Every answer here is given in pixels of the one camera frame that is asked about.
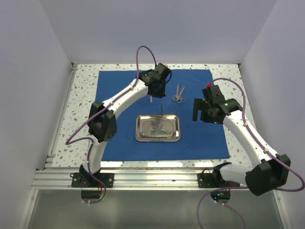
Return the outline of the steel hemostat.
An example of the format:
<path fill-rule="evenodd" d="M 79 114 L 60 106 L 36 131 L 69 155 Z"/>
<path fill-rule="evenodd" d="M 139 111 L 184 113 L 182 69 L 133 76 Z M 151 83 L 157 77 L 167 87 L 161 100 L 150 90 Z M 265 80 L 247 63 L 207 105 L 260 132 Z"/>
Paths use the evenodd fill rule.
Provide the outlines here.
<path fill-rule="evenodd" d="M 184 85 L 181 87 L 181 89 L 179 89 L 180 99 L 177 101 L 177 103 L 184 103 L 185 102 L 185 99 L 183 98 L 184 89 L 185 89 Z"/>

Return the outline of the steel forceps clamp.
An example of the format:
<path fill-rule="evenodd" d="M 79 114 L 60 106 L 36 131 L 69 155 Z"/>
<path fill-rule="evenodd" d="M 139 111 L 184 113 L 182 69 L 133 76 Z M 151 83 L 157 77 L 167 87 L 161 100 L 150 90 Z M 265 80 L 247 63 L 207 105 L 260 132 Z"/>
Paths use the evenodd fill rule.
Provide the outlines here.
<path fill-rule="evenodd" d="M 182 102 L 182 94 L 184 91 L 185 86 L 183 85 L 181 87 L 181 89 L 179 90 L 179 85 L 177 85 L 177 89 L 176 89 L 176 95 L 173 96 L 173 100 L 176 101 L 177 103 L 181 103 Z"/>

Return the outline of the steel surgical scissors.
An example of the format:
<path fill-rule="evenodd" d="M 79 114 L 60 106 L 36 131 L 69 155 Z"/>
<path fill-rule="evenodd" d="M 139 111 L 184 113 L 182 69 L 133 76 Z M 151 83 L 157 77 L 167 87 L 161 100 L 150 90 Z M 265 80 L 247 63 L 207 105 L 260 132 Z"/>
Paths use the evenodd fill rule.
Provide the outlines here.
<path fill-rule="evenodd" d="M 172 99 L 173 99 L 173 101 L 178 101 L 180 99 L 180 96 L 179 96 L 179 83 L 177 84 L 177 87 L 176 87 L 176 94 L 172 96 Z"/>

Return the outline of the blue surgical drape cloth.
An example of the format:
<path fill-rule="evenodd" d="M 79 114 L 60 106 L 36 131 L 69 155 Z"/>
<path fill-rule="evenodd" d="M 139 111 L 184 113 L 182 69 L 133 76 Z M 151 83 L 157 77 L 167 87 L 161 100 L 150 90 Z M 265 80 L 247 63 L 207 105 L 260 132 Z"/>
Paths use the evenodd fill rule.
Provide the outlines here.
<path fill-rule="evenodd" d="M 163 109 L 166 115 L 180 120 L 181 138 L 177 142 L 139 142 L 135 138 L 136 118 L 139 115 L 160 115 L 160 99 L 145 96 L 127 108 L 117 119 L 117 133 L 105 148 L 105 161 L 164 161 L 227 159 L 229 152 L 222 125 L 192 121 L 193 101 L 202 98 L 202 90 L 213 77 L 209 70 L 173 70 L 165 89 Z M 172 96 L 184 85 L 184 103 Z"/>

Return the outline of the stainless steel instrument tray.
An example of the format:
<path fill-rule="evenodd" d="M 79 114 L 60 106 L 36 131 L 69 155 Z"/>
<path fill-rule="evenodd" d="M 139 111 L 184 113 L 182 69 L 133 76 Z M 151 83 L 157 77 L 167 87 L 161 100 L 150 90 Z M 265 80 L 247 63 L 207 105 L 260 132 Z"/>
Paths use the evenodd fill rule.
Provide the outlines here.
<path fill-rule="evenodd" d="M 135 138 L 139 142 L 177 142 L 181 138 L 179 117 L 147 114 L 136 119 Z"/>

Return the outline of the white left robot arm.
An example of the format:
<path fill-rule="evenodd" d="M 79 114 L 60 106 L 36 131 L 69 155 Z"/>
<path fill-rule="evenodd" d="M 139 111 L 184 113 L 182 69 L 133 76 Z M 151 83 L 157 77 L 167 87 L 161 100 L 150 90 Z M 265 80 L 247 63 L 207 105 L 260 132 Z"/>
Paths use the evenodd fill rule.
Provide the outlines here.
<path fill-rule="evenodd" d="M 162 63 L 138 73 L 137 77 L 115 96 L 103 101 L 95 101 L 91 105 L 88 127 L 89 134 L 93 137 L 88 148 L 87 159 L 80 166 L 79 173 L 83 183 L 94 187 L 101 182 L 101 160 L 108 141 L 117 132 L 116 119 L 132 104 L 149 95 L 150 97 L 165 97 L 165 87 L 171 78 L 172 71 Z"/>

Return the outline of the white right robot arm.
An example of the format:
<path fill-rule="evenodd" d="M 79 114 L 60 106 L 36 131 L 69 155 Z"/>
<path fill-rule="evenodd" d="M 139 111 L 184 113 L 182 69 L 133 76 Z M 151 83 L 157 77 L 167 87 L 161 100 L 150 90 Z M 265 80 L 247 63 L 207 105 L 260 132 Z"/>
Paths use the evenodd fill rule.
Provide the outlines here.
<path fill-rule="evenodd" d="M 194 100 L 192 120 L 227 127 L 247 153 L 251 167 L 226 162 L 215 166 L 212 173 L 200 173 L 198 178 L 209 187 L 225 187 L 229 182 L 246 185 L 256 196 L 285 185 L 290 158 L 279 155 L 262 139 L 245 117 L 243 107 L 235 99 L 226 100 L 219 86 L 203 89 L 203 96 Z"/>

